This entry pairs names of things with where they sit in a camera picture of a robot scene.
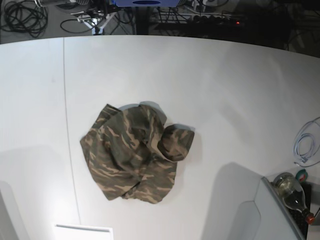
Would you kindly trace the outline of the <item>black power strip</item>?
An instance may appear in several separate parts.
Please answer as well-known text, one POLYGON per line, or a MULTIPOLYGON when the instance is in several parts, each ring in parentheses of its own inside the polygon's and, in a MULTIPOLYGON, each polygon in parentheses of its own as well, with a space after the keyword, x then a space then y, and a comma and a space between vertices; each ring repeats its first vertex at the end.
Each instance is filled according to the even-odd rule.
POLYGON ((232 16, 216 16, 216 15, 195 15, 192 17, 192 23, 214 25, 214 26, 228 26, 239 27, 243 25, 243 22, 236 17, 232 16))

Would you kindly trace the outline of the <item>green tape roll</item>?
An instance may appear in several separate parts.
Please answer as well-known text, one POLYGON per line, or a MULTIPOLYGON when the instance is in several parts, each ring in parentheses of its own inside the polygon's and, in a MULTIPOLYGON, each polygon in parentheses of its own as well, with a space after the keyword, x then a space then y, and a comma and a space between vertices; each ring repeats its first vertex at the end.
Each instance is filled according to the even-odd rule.
POLYGON ((300 183, 304 183, 308 178, 308 173, 307 173, 307 171, 305 169, 301 169, 300 171, 297 172, 297 174, 295 175, 295 178, 300 183))

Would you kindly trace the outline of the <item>camouflage t-shirt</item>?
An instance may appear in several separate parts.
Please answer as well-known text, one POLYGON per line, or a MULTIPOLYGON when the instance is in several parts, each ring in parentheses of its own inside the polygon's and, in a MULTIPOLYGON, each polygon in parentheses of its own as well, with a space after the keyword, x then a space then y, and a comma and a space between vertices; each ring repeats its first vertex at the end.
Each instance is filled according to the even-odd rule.
POLYGON ((165 122, 146 104, 123 110, 108 104, 101 110, 80 145, 92 179, 108 200, 158 204, 172 190, 195 132, 165 122))

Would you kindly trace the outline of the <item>clear glass bottle red cap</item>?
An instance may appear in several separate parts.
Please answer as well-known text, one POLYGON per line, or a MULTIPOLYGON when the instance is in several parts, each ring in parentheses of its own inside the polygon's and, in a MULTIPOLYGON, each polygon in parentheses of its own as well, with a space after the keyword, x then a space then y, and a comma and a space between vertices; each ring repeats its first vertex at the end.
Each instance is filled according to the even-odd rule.
POLYGON ((305 192, 293 174, 290 172, 279 174, 273 180, 273 186, 287 208, 300 212, 309 225, 314 223, 316 218, 306 206, 305 192))

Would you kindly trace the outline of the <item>grey equipment box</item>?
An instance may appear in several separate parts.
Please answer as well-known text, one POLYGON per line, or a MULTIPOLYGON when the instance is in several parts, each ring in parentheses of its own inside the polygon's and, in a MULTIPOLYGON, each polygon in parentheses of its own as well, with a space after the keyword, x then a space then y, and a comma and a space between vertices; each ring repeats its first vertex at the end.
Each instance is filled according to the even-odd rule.
POLYGON ((260 213, 256 240, 304 240, 297 224, 267 178, 260 180, 254 203, 260 213))

